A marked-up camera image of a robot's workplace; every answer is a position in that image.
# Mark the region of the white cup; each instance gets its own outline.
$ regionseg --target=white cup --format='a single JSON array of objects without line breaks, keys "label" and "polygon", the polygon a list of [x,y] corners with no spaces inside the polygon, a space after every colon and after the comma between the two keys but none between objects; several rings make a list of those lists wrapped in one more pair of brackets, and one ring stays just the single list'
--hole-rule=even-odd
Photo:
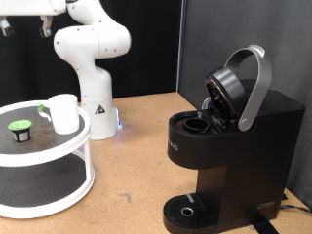
[{"label": "white cup", "polygon": [[42,111],[43,104],[38,107],[38,112],[42,117],[51,121],[55,132],[60,135],[68,135],[79,129],[78,101],[75,95],[57,95],[50,97],[47,107],[50,108],[51,118]]}]

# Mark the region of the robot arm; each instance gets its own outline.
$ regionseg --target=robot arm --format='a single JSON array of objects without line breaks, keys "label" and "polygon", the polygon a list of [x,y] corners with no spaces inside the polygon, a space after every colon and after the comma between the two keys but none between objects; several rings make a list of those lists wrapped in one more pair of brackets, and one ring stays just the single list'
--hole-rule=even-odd
[{"label": "robot arm", "polygon": [[114,21],[99,0],[79,0],[67,4],[68,13],[83,26],[71,26],[56,33],[58,56],[76,71],[82,107],[91,117],[91,139],[112,137],[118,131],[117,109],[112,103],[110,74],[95,66],[95,59],[122,56],[131,46],[126,27]]},{"label": "robot arm", "polygon": [[51,36],[52,16],[66,12],[66,2],[73,1],[76,0],[0,0],[0,27],[5,36],[12,36],[14,30],[6,16],[41,16],[41,36]]}]

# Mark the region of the coffee maker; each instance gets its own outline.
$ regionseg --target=coffee maker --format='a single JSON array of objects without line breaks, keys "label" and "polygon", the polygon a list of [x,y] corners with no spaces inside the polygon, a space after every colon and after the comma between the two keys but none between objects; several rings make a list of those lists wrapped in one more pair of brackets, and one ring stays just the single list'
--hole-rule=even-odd
[{"label": "coffee maker", "polygon": [[[255,83],[235,71],[255,56]],[[235,52],[206,79],[202,110],[169,121],[168,156],[198,170],[196,192],[170,199],[164,225],[174,234],[219,233],[277,217],[304,106],[268,90],[271,63],[255,45]]]}]

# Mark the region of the coffee maker base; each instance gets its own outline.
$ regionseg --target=coffee maker base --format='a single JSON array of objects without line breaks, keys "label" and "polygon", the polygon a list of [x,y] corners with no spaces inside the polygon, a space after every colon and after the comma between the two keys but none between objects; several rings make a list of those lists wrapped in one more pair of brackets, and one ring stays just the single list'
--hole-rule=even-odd
[{"label": "coffee maker base", "polygon": [[164,224],[174,234],[216,233],[216,223],[196,193],[169,200],[164,207]]}]

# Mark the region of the coffee maker lid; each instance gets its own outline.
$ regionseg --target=coffee maker lid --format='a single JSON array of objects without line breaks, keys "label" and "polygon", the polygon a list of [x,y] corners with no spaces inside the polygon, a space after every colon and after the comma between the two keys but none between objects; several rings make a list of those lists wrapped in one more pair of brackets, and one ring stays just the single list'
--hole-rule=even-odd
[{"label": "coffee maker lid", "polygon": [[[242,61],[252,55],[256,58],[258,72],[253,91],[249,99],[246,100],[245,89],[234,73]],[[250,45],[248,48],[235,52],[223,67],[208,75],[206,86],[210,97],[204,103],[209,103],[212,98],[217,99],[218,105],[225,114],[239,118],[239,130],[246,131],[254,123],[256,114],[270,87],[271,79],[271,62],[265,51],[259,46]]]}]

